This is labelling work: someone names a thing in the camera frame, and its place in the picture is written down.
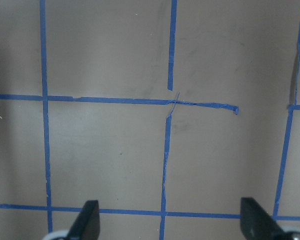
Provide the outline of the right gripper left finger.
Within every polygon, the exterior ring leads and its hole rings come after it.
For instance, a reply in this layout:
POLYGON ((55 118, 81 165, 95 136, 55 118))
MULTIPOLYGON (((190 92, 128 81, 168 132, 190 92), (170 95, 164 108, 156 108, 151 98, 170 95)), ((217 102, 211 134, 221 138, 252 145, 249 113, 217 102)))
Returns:
POLYGON ((97 240, 101 232, 98 200, 87 200, 66 235, 67 240, 97 240))

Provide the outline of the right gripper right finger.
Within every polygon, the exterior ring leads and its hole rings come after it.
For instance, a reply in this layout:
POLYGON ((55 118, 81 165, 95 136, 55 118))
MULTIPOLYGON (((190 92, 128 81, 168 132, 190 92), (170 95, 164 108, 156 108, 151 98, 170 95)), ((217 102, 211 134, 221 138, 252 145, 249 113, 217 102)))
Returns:
POLYGON ((282 228, 252 197, 240 199, 240 230, 246 240, 300 240, 297 228, 282 228))

